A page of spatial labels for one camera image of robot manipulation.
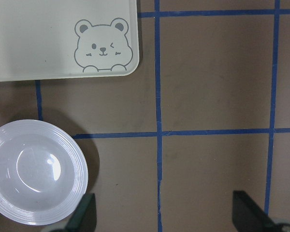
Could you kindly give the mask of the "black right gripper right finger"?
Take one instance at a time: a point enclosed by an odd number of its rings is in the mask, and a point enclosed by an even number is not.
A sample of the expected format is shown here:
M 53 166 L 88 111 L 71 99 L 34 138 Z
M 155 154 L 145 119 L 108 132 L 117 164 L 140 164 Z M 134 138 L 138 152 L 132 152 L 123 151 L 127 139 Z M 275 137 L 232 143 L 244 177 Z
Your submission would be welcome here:
M 242 190 L 232 194 L 232 223 L 238 232 L 273 232 L 274 222 Z

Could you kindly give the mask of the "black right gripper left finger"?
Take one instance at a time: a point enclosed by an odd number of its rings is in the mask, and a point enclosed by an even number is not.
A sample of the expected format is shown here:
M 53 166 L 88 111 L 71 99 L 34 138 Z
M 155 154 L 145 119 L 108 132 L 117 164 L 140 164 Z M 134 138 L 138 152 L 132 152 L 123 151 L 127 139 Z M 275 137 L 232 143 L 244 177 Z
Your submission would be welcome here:
M 67 232 L 94 232 L 97 226 L 94 193 L 84 194 L 66 225 Z

